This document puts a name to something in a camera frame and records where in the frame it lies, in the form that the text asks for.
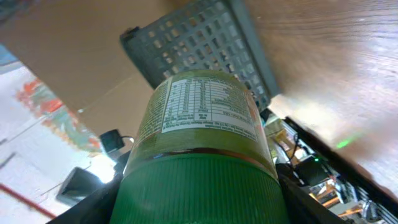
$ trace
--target bright light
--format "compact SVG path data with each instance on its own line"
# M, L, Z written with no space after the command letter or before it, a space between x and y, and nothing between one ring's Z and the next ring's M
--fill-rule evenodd
M103 154L97 155L92 158L91 166L87 169L96 175L103 183L108 183L113 180L114 169L116 163Z

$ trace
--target perforated plastic basket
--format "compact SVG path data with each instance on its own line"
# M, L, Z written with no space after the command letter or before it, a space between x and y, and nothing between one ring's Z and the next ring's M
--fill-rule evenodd
M193 1L147 27L126 31L121 43L153 88L181 71L212 69L245 83L260 111L279 93L239 0Z

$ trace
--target gray basket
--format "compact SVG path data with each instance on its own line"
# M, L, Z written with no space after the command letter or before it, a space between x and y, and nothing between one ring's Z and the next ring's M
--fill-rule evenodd
M181 71L212 69L245 83L260 111L279 93L246 8L238 0L188 3L145 28L125 32L121 43L153 88Z

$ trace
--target brown wooden floor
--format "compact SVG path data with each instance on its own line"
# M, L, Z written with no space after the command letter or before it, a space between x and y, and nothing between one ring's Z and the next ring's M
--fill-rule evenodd
M245 2L283 91L271 109L397 198L397 1Z

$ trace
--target green lid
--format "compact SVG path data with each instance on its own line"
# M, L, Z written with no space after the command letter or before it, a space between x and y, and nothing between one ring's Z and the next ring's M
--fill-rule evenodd
M143 162L121 183L111 223L289 223L279 184L216 154Z

